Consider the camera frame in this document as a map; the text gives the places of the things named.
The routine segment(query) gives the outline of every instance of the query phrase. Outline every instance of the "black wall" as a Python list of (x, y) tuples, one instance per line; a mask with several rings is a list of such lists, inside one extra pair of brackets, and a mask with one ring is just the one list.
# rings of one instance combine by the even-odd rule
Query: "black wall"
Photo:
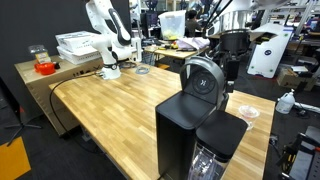
[[(129, 1), (111, 0), (129, 33)], [(42, 114), (14, 64), (32, 60), (28, 46), (43, 44), (57, 55), (55, 35), (76, 31), (96, 32), (83, 0), (1, 0), (0, 76), (25, 109), (27, 117)]]

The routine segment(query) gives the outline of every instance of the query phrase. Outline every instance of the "orange object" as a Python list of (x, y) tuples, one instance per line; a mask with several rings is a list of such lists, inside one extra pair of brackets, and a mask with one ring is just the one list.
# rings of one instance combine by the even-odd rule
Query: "orange object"
[(34, 69), (36, 72), (40, 72), (42, 75), (49, 75), (56, 72), (53, 63), (35, 64)]

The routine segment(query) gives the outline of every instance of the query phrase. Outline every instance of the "coffee machine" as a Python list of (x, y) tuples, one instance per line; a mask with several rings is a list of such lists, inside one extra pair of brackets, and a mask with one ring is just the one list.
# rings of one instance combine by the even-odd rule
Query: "coffee machine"
[(219, 179), (247, 124), (224, 110), (221, 68), (192, 57), (180, 71), (182, 90), (156, 107), (158, 170), (164, 179)]

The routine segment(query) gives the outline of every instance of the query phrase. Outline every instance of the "person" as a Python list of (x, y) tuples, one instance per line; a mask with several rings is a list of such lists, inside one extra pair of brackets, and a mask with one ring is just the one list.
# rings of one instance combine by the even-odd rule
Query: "person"
[(196, 20), (197, 11), (190, 10), (187, 14), (188, 19), (186, 21), (186, 30), (189, 31), (189, 37), (195, 37), (196, 30), (201, 31), (201, 26)]

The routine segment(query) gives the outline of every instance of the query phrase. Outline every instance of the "spray bottle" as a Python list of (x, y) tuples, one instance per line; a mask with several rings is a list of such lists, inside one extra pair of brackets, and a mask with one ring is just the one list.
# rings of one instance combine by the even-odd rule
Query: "spray bottle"
[(291, 92), (285, 93), (280, 99), (276, 106), (276, 110), (282, 114), (288, 114), (295, 103), (295, 99), (293, 97), (293, 89)]

